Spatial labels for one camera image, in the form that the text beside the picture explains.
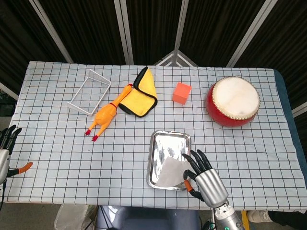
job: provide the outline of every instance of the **table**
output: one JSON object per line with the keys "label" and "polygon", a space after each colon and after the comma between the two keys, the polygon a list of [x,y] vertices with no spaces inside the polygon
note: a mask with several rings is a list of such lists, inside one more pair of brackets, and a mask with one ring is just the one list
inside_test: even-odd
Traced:
{"label": "table", "polygon": [[[30,62],[11,122],[23,130],[10,166],[34,164],[25,174],[8,180],[6,202],[209,209],[187,191],[153,189],[146,182],[151,134],[175,130],[191,135],[192,149],[206,152],[234,208],[307,208],[304,177],[272,69],[149,66],[157,106],[143,118],[118,109],[95,143],[93,131],[85,137],[93,117],[68,109],[66,102],[81,86],[87,70],[112,81],[101,102],[105,105],[143,67]],[[217,80],[235,75],[256,87],[260,110],[243,127],[222,127],[210,119],[203,99]],[[184,106],[171,100],[179,81],[192,87]]]}

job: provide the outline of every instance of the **orange cube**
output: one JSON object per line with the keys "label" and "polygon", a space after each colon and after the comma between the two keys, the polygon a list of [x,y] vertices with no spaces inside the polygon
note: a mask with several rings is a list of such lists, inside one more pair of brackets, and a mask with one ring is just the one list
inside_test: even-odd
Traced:
{"label": "orange cube", "polygon": [[178,82],[176,89],[173,93],[173,101],[180,104],[185,104],[189,93],[191,91],[191,86]]}

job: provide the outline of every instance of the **drum head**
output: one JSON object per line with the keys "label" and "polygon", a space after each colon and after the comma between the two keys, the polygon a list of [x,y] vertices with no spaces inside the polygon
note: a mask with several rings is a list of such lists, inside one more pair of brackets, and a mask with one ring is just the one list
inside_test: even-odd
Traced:
{"label": "drum head", "polygon": [[260,100],[255,87],[240,77],[219,80],[212,92],[216,108],[229,118],[244,120],[259,109]]}

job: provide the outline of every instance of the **drum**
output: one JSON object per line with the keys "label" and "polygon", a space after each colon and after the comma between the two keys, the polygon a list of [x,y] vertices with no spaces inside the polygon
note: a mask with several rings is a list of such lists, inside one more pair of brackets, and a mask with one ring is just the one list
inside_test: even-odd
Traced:
{"label": "drum", "polygon": [[260,99],[255,87],[238,77],[226,77],[214,84],[207,95],[207,110],[217,123],[242,126],[254,119]]}

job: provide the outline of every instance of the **yellow sponge cloth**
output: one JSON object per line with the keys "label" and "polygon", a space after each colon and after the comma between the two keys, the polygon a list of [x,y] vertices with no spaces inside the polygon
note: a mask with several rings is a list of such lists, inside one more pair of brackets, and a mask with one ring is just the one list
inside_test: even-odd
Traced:
{"label": "yellow sponge cloth", "polygon": [[148,67],[141,70],[133,87],[134,89],[120,102],[119,107],[128,114],[143,117],[158,103],[154,78]]}

